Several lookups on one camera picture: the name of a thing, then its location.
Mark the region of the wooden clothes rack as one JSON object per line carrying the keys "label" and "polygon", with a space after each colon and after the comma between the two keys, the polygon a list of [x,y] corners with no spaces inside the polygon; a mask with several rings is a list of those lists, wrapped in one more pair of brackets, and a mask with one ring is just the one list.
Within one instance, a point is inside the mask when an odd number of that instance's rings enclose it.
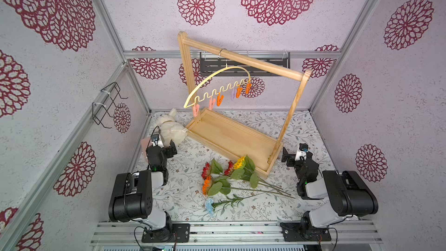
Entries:
{"label": "wooden clothes rack", "polygon": [[305,87],[312,75],[312,71],[306,70],[305,72],[298,72],[246,55],[241,55],[233,51],[228,51],[224,48],[193,40],[189,38],[188,34],[184,31],[179,32],[178,43],[189,92],[184,103],[185,109],[192,108],[194,104],[200,104],[210,98],[217,99],[218,94],[224,95],[225,92],[230,91],[233,88],[242,87],[243,92],[245,92],[246,84],[248,82],[252,83],[252,77],[250,73],[247,73],[240,81],[229,83],[219,89],[214,89],[211,93],[206,92],[202,96],[199,96],[197,92],[206,82],[215,76],[230,70],[230,67],[220,69],[215,73],[210,74],[199,84],[196,84],[193,74],[191,48],[216,54],[219,58],[233,60],[274,73],[281,77],[299,81],[300,85],[297,93],[290,106],[281,132],[276,139],[218,112],[209,110],[209,108],[200,108],[200,115],[197,118],[193,118],[193,121],[187,125],[189,135],[197,142],[209,147],[223,157],[234,162],[240,157],[247,155],[254,160],[256,164],[256,172],[258,172],[259,176],[262,178],[268,177],[283,147],[283,137],[285,136],[285,132],[291,122],[299,100],[301,99]]}

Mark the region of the yellow artificial flower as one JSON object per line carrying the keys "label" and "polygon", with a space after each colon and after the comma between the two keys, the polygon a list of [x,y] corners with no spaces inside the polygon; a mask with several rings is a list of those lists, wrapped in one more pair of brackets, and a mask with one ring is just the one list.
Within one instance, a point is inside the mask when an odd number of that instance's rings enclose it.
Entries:
{"label": "yellow artificial flower", "polygon": [[256,165],[249,156],[243,156],[233,165],[233,171],[230,174],[233,180],[247,181],[252,189],[257,189],[259,185],[273,189],[276,192],[283,193],[280,187],[272,185],[259,176],[256,172]]}

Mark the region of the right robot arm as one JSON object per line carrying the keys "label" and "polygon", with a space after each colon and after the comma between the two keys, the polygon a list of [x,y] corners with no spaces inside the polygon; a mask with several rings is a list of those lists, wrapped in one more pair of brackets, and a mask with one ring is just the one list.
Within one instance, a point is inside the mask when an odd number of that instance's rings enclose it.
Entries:
{"label": "right robot arm", "polygon": [[347,218],[374,215],[379,209],[376,196],[355,171],[320,171],[319,164],[312,159],[307,144],[300,144],[297,153],[285,148],[281,162],[293,167],[298,179],[297,194],[304,200],[329,202],[303,214],[299,223],[285,226],[286,230],[297,230],[301,235],[322,235],[329,227]]}

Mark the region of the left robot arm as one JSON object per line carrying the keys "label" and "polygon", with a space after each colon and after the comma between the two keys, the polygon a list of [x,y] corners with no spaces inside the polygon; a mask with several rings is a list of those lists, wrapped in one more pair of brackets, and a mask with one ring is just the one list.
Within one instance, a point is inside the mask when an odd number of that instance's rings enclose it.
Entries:
{"label": "left robot arm", "polygon": [[176,154],[173,141],[164,147],[150,145],[146,148],[146,170],[116,176],[108,208],[111,221],[137,221],[154,232],[173,232],[170,215],[154,207],[153,190],[167,184],[167,159]]}

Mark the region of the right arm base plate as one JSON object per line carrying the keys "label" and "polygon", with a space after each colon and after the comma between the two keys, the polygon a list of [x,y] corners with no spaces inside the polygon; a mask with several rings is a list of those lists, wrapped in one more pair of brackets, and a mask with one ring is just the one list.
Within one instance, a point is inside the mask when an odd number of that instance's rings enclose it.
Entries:
{"label": "right arm base plate", "polygon": [[280,223],[285,242],[330,242],[328,229],[314,228],[311,224]]}

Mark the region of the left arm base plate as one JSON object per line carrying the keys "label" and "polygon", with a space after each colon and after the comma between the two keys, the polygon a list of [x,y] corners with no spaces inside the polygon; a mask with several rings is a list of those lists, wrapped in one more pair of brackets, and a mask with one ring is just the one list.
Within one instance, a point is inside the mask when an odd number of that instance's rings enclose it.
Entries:
{"label": "left arm base plate", "polygon": [[144,244],[187,243],[190,236],[190,224],[169,224],[159,230],[143,232]]}

